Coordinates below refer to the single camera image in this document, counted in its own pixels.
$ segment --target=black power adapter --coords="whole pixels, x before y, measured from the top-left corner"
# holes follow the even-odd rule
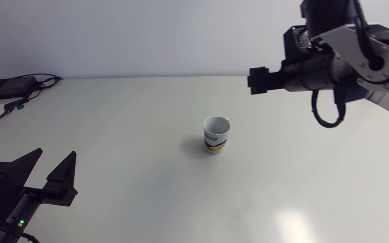
[[[0,100],[25,97],[37,85],[38,81],[34,76],[0,79]]]

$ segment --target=paper cup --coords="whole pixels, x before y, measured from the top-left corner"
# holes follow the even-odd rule
[[[204,121],[205,149],[211,154],[220,154],[227,141],[230,129],[228,119],[213,116]]]

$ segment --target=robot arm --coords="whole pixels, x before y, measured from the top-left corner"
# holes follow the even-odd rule
[[[312,91],[316,120],[327,128],[337,126],[345,104],[361,99],[369,90],[389,92],[389,29],[367,25],[358,0],[304,0],[305,26],[284,34],[286,59],[278,72],[250,69],[252,94],[274,89]],[[327,123],[318,115],[319,90],[333,89],[339,118]]]

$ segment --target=table surface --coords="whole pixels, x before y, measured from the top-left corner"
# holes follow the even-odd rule
[[[0,161],[42,148],[26,183],[41,188],[77,152],[72,205],[25,230],[42,243],[389,242],[389,112],[358,100],[326,129],[310,96],[251,96],[245,77],[63,80],[0,120]],[[319,109],[336,119],[331,92]],[[218,155],[213,115],[232,124]]]

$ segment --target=black cable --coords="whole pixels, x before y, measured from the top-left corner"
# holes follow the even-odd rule
[[[29,100],[32,100],[33,98],[36,98],[38,95],[40,95],[40,93],[44,90],[43,89],[44,85],[42,84],[42,88],[40,89],[40,91],[33,97],[30,97]]]
[[[373,91],[372,94],[370,94],[369,98],[367,98],[367,99],[370,100],[374,94],[375,94],[375,92]]]
[[[5,115],[8,115],[10,112],[13,111],[13,109],[16,107],[16,106],[19,106],[20,104],[23,104],[24,101],[26,99],[29,99],[29,96],[34,92],[34,91],[40,91],[36,96],[32,97],[32,98],[36,98],[43,89],[49,89],[49,88],[52,88],[56,83],[58,83],[60,80],[62,80],[63,78],[62,77],[58,77],[54,74],[45,74],[45,73],[37,73],[37,74],[26,74],[26,75],[21,75],[21,76],[17,76],[17,77],[12,77],[12,78],[9,78],[9,79],[15,79],[15,78],[20,78],[20,77],[26,77],[26,76],[33,76],[33,75],[50,75],[52,76],[51,78],[48,78],[46,79],[45,81],[43,82],[39,82],[37,86],[35,86],[33,89],[31,89],[31,91],[25,96],[23,97],[22,99],[19,100],[19,102],[15,103],[12,107],[10,107],[9,109],[7,109],[3,114],[0,115],[0,119],[2,117],[4,117]],[[48,86],[45,86],[44,83],[48,82],[48,81],[51,81],[51,80],[55,80],[53,84],[51,85],[48,85]]]
[[[28,241],[32,241],[32,243],[40,243],[37,238],[27,233],[22,233],[21,237],[26,238]]]
[[[335,128],[338,126],[343,120],[344,120],[344,115],[346,114],[346,104],[338,104],[337,105],[337,110],[338,110],[338,118],[335,123],[328,123],[325,120],[323,120],[317,109],[317,102],[318,102],[318,90],[314,90],[312,94],[312,112],[315,115],[316,120],[319,122],[320,125],[322,125],[325,128]]]
[[[375,48],[370,40],[370,27],[364,18],[363,9],[358,0],[354,0],[354,7],[357,15],[355,16],[354,22],[356,26],[356,32],[358,37],[358,45],[360,46],[361,52],[364,57],[369,60],[369,66],[373,70],[379,70],[384,65],[382,57],[378,56],[375,52]]]

